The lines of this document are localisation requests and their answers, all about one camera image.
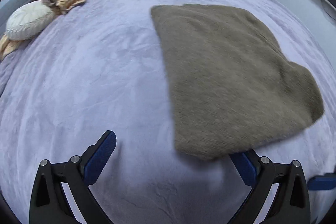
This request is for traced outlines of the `olive brown knit sweater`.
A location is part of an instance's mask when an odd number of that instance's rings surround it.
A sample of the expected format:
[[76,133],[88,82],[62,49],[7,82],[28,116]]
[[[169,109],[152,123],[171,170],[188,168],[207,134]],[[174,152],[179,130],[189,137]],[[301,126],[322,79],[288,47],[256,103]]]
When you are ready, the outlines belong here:
[[159,5],[160,39],[181,153],[216,159],[293,136],[323,116],[321,92],[249,11]]

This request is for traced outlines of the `white round pleated pillow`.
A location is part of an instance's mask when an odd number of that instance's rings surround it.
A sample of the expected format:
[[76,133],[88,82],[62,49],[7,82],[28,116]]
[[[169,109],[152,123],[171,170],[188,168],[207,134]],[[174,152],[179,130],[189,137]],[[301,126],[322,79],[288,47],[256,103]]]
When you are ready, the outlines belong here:
[[33,1],[16,9],[8,18],[6,31],[10,40],[27,40],[39,34],[55,18],[54,10],[42,1]]

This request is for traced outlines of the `peach striped blanket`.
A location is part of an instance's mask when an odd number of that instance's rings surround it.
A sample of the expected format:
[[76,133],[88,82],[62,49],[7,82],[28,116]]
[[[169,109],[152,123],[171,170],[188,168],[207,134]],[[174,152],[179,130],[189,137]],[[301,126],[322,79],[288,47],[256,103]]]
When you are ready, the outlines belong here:
[[[54,10],[54,12],[56,13],[54,19],[56,19],[59,15],[68,14],[68,12],[72,10],[74,7],[83,5],[86,2],[86,0],[39,0],[39,1],[42,1],[46,6]],[[7,34],[5,34],[4,32],[3,36],[1,37],[1,60],[3,60],[6,56],[11,54],[12,52],[16,51],[19,48],[19,46],[25,41],[26,40],[19,40],[19,41],[10,40]]]

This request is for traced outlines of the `grey quilted headboard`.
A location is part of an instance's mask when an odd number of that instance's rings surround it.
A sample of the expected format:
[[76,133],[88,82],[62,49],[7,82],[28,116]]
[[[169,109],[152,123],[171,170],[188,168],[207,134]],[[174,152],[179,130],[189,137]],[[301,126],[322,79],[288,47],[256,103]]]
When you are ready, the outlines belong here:
[[9,0],[3,7],[1,7],[1,34],[6,30],[6,22],[10,15],[21,6],[29,3],[30,0]]

